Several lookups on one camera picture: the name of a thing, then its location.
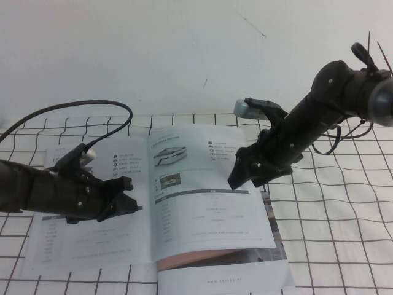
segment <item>white wall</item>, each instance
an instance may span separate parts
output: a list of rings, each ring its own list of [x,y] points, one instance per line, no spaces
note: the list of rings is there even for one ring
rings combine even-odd
[[[359,69],[350,46],[369,30],[377,65],[376,41],[393,62],[392,12],[388,0],[2,0],[0,116],[87,99],[137,114],[232,111],[244,97],[289,110],[326,63]]]

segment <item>booklet page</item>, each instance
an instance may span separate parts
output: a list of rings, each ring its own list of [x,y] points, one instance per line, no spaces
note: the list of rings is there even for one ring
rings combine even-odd
[[[161,295],[199,294],[260,294],[279,292],[295,286],[269,194],[261,192],[268,214],[276,248],[216,250],[218,256],[195,258],[189,256],[186,264],[164,259],[158,262],[158,293]],[[160,269],[176,268],[160,272]]]
[[[47,153],[52,167],[76,144],[58,146]],[[24,273],[51,274],[151,261],[150,212],[146,139],[106,140],[93,147],[97,156],[85,169],[106,180],[128,176],[134,189],[125,191],[138,202],[139,211],[103,222],[67,224],[65,216],[36,213]]]
[[[199,250],[275,247],[259,191],[227,183],[238,128],[167,128],[148,139],[152,254],[159,260]]]

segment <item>grid mat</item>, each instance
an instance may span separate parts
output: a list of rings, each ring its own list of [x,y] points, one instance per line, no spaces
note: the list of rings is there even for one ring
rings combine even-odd
[[[48,147],[97,138],[125,119],[33,119],[0,144],[0,159],[43,168]],[[233,114],[134,116],[114,137],[149,135],[170,125],[216,124],[242,128],[251,144],[265,123]],[[358,121],[345,124],[343,134]],[[332,140],[323,138],[316,146],[327,151]],[[374,126],[363,138],[342,141],[332,155],[305,151],[293,175],[264,187],[297,286],[278,294],[393,294],[392,151],[392,129]],[[0,213],[0,294],[156,294],[157,276],[143,265],[21,278],[32,215]]]

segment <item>cable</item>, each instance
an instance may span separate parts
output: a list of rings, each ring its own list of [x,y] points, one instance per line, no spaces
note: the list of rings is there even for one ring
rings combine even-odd
[[[119,103],[117,101],[111,101],[111,100],[85,100],[85,101],[74,101],[72,103],[62,103],[62,104],[56,104],[54,106],[49,106],[47,108],[44,109],[40,109],[39,111],[33,112],[30,115],[27,115],[26,117],[20,119],[18,122],[16,122],[15,124],[13,124],[13,126],[11,126],[10,128],[8,128],[1,136],[0,136],[0,143],[4,140],[4,138],[6,138],[8,135],[10,135],[15,129],[17,129],[20,125],[22,125],[23,123],[29,121],[30,119],[41,115],[45,112],[50,112],[50,111],[54,111],[56,109],[63,109],[63,108],[70,108],[71,106],[85,106],[88,104],[109,104],[109,105],[113,105],[113,106],[120,106],[123,109],[126,109],[130,115],[128,116],[127,121],[121,125],[120,127],[116,128],[115,130],[97,138],[96,140],[91,141],[90,143],[88,143],[86,145],[86,151],[89,150],[92,146],[94,146],[97,142],[99,142],[100,140],[103,140],[104,138],[107,138],[108,136],[111,136],[112,134],[120,131],[121,129],[123,129],[124,127],[126,127],[128,125],[128,123],[131,122],[132,118],[133,118],[133,112],[130,109],[130,107],[128,107],[127,105],[123,104],[123,103]]]
[[[350,131],[348,134],[351,134],[353,131],[355,131],[356,129],[358,129],[361,125],[363,125],[364,123],[362,123],[362,121],[360,121],[360,124],[358,126],[356,126],[354,129],[352,129],[352,131]],[[369,133],[372,128],[374,126],[374,122],[370,123],[370,126],[367,128],[366,131],[364,131],[363,133],[359,134],[359,135],[353,135],[353,136],[343,136],[341,137],[341,140],[354,140],[356,138],[360,138],[365,136],[367,133]],[[328,135],[328,134],[323,134],[322,136],[324,137],[329,137],[329,138],[336,138],[336,135]]]
[[[358,129],[358,128],[359,128],[361,125],[363,125],[364,123],[365,123],[364,120],[360,120],[360,123],[358,124],[358,126],[356,126],[355,128],[353,128],[352,130],[350,130],[345,136],[341,136],[341,127],[340,127],[340,126],[337,126],[337,134],[336,134],[336,135],[327,135],[327,134],[323,134],[323,135],[322,135],[322,136],[324,136],[324,137],[329,137],[329,138],[334,138],[334,139],[335,139],[332,148],[331,148],[328,152],[326,152],[326,153],[321,153],[320,151],[317,150],[317,148],[315,147],[315,145],[312,144],[312,147],[313,147],[314,151],[315,151],[317,154],[320,154],[320,155],[329,155],[329,154],[331,154],[331,153],[337,148],[339,142],[341,142],[341,141],[343,141],[343,140],[353,140],[353,139],[355,139],[355,138],[359,138],[359,137],[365,136],[367,133],[369,133],[369,132],[372,130],[372,128],[373,128],[373,126],[374,126],[374,122],[371,122],[371,123],[370,123],[370,126],[369,126],[369,127],[367,128],[367,130],[364,131],[363,133],[361,133],[361,134],[359,134],[359,135],[349,136],[350,134],[352,134],[352,132],[354,132],[356,129]]]
[[[320,152],[320,151],[318,151],[314,144],[312,144],[311,146],[313,147],[314,151],[315,151],[317,154],[320,154],[320,155],[330,155],[330,154],[337,148],[338,143],[340,142],[340,138],[341,138],[341,126],[337,126],[337,134],[336,134],[336,136],[334,136],[334,137],[335,137],[335,141],[334,141],[334,143],[333,143],[333,146],[332,146],[327,152]]]

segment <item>product image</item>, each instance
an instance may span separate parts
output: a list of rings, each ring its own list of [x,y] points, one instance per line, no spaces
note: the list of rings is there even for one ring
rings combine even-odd
[[[167,147],[154,156],[154,166],[169,165],[183,159],[187,155],[187,148]]]

